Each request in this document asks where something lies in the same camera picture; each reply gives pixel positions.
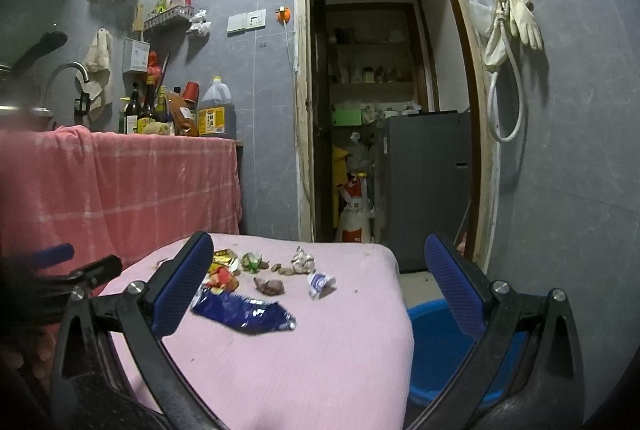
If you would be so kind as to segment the crumpled white paper trash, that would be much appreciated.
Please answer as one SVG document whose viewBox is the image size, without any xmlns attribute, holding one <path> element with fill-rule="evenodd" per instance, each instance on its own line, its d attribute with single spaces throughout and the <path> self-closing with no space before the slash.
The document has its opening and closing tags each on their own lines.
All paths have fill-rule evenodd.
<svg viewBox="0 0 640 430">
<path fill-rule="evenodd" d="M 295 274 L 312 274 L 316 272 L 314 257 L 308 254 L 302 246 L 298 246 L 291 258 L 291 267 Z"/>
</svg>

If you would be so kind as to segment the blue plastic basin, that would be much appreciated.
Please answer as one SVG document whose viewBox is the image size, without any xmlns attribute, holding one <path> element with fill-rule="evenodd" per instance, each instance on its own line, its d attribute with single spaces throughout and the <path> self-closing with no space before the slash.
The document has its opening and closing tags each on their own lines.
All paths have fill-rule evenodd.
<svg viewBox="0 0 640 430">
<path fill-rule="evenodd" d="M 408 310 L 414 340 L 409 400 L 429 406 L 457 372 L 474 343 L 476 334 L 465 329 L 486 327 L 483 303 L 472 300 L 462 309 L 451 309 L 446 299 L 422 303 Z"/>
</svg>

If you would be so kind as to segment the red cup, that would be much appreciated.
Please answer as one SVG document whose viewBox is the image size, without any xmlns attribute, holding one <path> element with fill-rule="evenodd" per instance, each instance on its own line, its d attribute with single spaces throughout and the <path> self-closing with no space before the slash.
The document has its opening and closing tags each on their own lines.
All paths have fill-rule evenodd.
<svg viewBox="0 0 640 430">
<path fill-rule="evenodd" d="M 189 80 L 186 86 L 182 89 L 181 98 L 184 101 L 190 103 L 198 103 L 198 97 L 200 96 L 200 84 Z"/>
</svg>

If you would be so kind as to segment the blue snack wrapper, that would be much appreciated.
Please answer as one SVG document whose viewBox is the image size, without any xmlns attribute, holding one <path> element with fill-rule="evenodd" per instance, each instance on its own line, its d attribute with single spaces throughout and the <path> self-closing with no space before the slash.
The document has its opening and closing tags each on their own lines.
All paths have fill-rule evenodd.
<svg viewBox="0 0 640 430">
<path fill-rule="evenodd" d="M 214 294 L 202 287 L 193 298 L 191 311 L 199 317 L 248 335 L 292 332 L 296 318 L 279 302 L 258 300 L 235 293 Z"/>
</svg>

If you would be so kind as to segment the green crumpled wrapper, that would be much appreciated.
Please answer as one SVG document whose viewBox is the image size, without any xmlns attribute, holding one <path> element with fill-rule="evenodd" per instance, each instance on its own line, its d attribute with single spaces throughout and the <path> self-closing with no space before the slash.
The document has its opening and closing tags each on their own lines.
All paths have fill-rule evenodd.
<svg viewBox="0 0 640 430">
<path fill-rule="evenodd" d="M 241 267 L 245 272 L 256 274 L 262 268 L 262 256 L 255 253 L 246 253 L 241 258 Z"/>
</svg>

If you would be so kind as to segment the small white blue wrapper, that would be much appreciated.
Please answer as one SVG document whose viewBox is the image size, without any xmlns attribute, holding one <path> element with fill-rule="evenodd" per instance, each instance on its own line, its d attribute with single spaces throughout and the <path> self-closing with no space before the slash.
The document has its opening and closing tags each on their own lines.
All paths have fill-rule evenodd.
<svg viewBox="0 0 640 430">
<path fill-rule="evenodd" d="M 335 277 L 326 273 L 314 272 L 307 275 L 308 293 L 312 300 L 319 300 L 335 291 Z"/>
</svg>

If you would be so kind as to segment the red plaid cloth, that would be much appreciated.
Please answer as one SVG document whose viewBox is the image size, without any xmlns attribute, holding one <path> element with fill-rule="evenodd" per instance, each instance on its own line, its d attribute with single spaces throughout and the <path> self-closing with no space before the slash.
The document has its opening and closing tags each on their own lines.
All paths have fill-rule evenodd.
<svg viewBox="0 0 640 430">
<path fill-rule="evenodd" d="M 107 255 L 129 267 L 196 231 L 236 234 L 234 141 L 85 127 L 2 131 L 1 254 L 69 243 L 66 273 Z"/>
</svg>

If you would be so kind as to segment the large cooking oil jug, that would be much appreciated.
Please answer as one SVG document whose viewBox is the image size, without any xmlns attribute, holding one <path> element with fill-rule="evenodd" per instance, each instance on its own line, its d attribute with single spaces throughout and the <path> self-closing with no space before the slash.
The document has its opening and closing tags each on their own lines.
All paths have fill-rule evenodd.
<svg viewBox="0 0 640 430">
<path fill-rule="evenodd" d="M 198 103 L 198 134 L 208 138 L 236 138 L 236 116 L 231 91 L 215 76 Z"/>
</svg>

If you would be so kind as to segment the red white rice bag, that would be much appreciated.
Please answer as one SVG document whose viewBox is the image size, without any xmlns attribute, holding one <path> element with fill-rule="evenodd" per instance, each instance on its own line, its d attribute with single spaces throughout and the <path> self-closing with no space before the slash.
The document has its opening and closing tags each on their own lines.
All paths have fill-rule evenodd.
<svg viewBox="0 0 640 430">
<path fill-rule="evenodd" d="M 357 172 L 343 187 L 340 195 L 345 206 L 338 216 L 335 240 L 339 243 L 369 244 L 371 207 L 368 198 L 367 174 Z"/>
</svg>

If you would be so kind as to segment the dark sauce bottle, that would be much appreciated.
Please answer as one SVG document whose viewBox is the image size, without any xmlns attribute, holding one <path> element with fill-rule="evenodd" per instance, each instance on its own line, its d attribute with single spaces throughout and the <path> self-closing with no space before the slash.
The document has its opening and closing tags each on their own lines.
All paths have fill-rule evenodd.
<svg viewBox="0 0 640 430">
<path fill-rule="evenodd" d="M 138 84 L 134 83 L 132 92 L 124 109 L 124 124 L 122 124 L 122 132 L 125 135 L 132 135 L 138 132 L 138 116 L 140 114 L 140 96 Z"/>
</svg>

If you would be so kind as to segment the white wall switch panel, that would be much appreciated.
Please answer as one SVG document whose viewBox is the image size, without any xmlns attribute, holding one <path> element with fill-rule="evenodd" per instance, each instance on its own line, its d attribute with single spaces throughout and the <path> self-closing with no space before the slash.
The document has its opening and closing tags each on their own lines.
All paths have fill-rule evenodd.
<svg viewBox="0 0 640 430">
<path fill-rule="evenodd" d="M 246 31 L 260 30 L 266 26 L 266 10 L 259 9 L 230 16 L 227 23 L 227 34 L 235 35 Z"/>
</svg>

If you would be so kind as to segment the brown food scrap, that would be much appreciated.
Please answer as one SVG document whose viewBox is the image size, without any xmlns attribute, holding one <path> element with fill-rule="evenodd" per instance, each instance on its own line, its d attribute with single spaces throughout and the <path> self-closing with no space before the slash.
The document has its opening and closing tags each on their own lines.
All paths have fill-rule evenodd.
<svg viewBox="0 0 640 430">
<path fill-rule="evenodd" d="M 263 295 L 273 297 L 285 294 L 285 287 L 280 280 L 264 280 L 259 277 L 254 278 L 256 289 Z"/>
</svg>

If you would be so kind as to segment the green box on shelf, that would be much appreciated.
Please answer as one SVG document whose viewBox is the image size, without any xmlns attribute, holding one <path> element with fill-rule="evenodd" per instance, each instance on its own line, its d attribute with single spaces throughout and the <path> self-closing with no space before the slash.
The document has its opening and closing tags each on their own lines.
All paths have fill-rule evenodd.
<svg viewBox="0 0 640 430">
<path fill-rule="evenodd" d="M 361 126 L 361 109 L 336 109 L 332 112 L 332 125 L 336 127 Z"/>
</svg>

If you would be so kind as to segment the white rubber gloves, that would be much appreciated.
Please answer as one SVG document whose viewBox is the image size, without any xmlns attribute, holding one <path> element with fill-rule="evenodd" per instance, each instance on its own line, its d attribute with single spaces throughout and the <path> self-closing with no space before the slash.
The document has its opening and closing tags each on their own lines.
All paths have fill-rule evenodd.
<svg viewBox="0 0 640 430">
<path fill-rule="evenodd" d="M 535 51 L 544 48 L 530 0 L 496 0 L 496 13 L 499 23 L 524 46 Z"/>
</svg>

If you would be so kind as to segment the hanging beige towel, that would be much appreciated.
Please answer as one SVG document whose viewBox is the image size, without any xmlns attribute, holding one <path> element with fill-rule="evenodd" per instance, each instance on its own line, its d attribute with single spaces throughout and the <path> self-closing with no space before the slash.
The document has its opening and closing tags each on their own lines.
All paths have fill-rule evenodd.
<svg viewBox="0 0 640 430">
<path fill-rule="evenodd" d="M 80 86 L 89 94 L 89 114 L 93 117 L 100 116 L 113 101 L 112 42 L 111 33 L 100 28 L 82 61 L 89 80 L 85 82 L 84 77 L 80 77 Z"/>
</svg>

